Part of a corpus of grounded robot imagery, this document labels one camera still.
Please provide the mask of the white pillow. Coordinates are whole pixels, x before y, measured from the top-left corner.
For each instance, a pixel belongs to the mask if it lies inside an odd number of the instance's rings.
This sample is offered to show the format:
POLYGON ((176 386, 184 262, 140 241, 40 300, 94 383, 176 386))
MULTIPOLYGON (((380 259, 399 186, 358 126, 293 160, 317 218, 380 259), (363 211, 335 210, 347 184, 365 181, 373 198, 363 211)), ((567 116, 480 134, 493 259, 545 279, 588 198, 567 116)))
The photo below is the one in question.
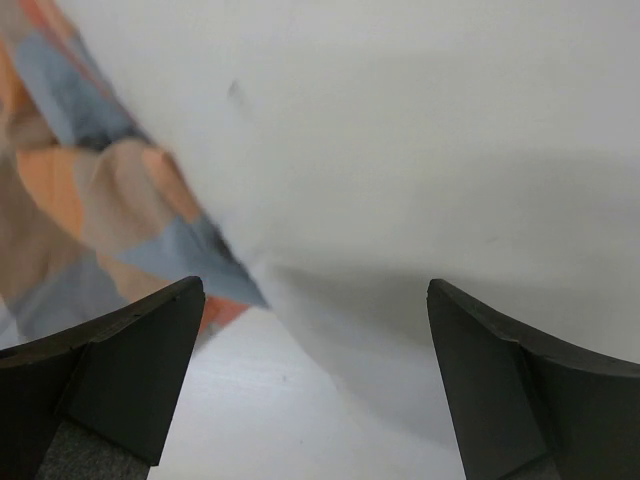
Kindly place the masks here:
POLYGON ((639 358, 635 1, 64 1, 314 356, 405 350, 444 278, 639 358))

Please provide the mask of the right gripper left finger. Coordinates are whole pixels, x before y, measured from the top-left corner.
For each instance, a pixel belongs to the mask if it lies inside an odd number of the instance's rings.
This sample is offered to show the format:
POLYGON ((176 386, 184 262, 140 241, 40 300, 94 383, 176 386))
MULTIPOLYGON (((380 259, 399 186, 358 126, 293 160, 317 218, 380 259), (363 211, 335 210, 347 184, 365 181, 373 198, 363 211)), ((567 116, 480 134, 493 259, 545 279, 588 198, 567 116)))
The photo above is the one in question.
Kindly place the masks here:
POLYGON ((160 462, 205 294, 187 277, 1 352, 4 479, 145 479, 160 462))

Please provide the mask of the checkered orange grey pillowcase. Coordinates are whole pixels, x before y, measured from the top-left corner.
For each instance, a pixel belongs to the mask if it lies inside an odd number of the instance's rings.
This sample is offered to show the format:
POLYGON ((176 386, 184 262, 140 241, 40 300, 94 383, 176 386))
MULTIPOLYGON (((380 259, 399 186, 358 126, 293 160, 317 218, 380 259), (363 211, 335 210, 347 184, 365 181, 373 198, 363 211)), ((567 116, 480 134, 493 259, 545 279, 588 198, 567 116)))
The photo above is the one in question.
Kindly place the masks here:
POLYGON ((57 5, 3 2, 2 346, 84 323, 188 276, 203 284, 203 328, 265 303, 57 5))

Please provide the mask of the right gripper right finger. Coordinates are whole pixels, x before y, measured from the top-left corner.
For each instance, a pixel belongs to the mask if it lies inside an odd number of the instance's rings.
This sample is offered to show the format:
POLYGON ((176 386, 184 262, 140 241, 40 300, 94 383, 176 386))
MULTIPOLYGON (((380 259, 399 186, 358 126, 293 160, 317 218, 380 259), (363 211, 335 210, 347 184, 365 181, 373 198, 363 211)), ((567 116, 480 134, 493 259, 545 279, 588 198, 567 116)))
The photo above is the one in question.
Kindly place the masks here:
POLYGON ((510 318, 444 280, 432 339, 469 479, 636 479, 639 367, 510 318))

